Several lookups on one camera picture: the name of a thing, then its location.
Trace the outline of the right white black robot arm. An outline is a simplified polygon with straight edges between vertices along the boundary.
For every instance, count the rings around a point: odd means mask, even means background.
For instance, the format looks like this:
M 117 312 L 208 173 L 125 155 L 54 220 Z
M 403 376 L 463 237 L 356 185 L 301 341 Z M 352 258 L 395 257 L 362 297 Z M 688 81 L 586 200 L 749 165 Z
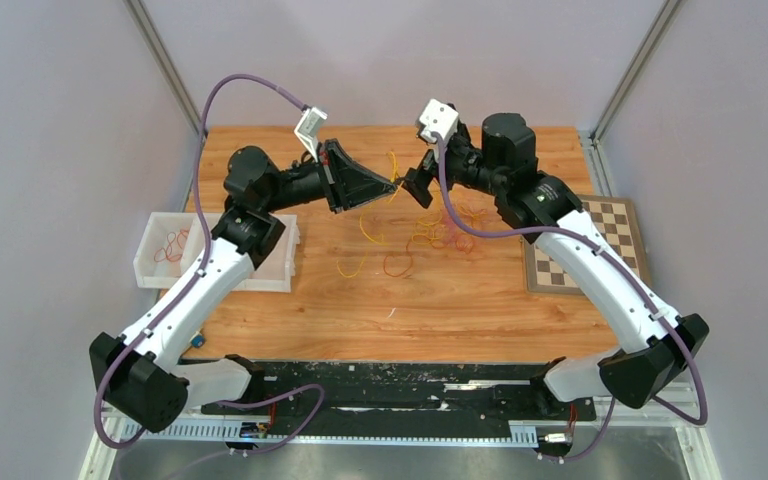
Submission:
M 518 113 L 495 113 L 481 125 L 474 145 L 468 128 L 448 104 L 430 103 L 416 120 L 417 136 L 429 149 L 409 169 L 404 188 L 423 207 L 438 181 L 452 220 L 482 238 L 520 236 L 569 274 L 615 335 L 613 350 L 588 358 L 561 358 L 535 379 L 531 403 L 544 417 L 556 417 L 573 400 L 610 396 L 640 409 L 679 374 L 689 372 L 699 406 L 706 392 L 695 356 L 709 334 L 698 314 L 680 314 L 662 300 L 614 251 L 580 198 L 558 177 L 538 167 L 536 133 Z M 494 200 L 506 231 L 479 231 L 456 214 L 449 192 L 461 185 Z

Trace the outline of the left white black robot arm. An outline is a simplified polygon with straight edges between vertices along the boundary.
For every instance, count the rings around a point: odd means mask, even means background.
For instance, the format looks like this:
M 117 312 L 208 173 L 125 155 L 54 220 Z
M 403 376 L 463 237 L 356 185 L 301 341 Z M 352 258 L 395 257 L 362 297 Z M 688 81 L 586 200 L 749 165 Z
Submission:
M 335 139 L 308 160 L 280 169 L 258 146 L 228 161 L 225 210 L 205 236 L 204 248 L 165 295 L 118 336 L 99 334 L 89 355 L 96 384 L 96 432 L 104 404 L 143 429 L 160 432 L 191 407 L 226 402 L 242 414 L 260 410 L 266 388 L 256 368 L 238 355 L 182 365 L 192 336 L 221 301 L 247 280 L 278 245 L 286 226 L 279 210 L 323 199 L 334 213 L 365 206 L 396 191 L 396 184 L 354 161 Z

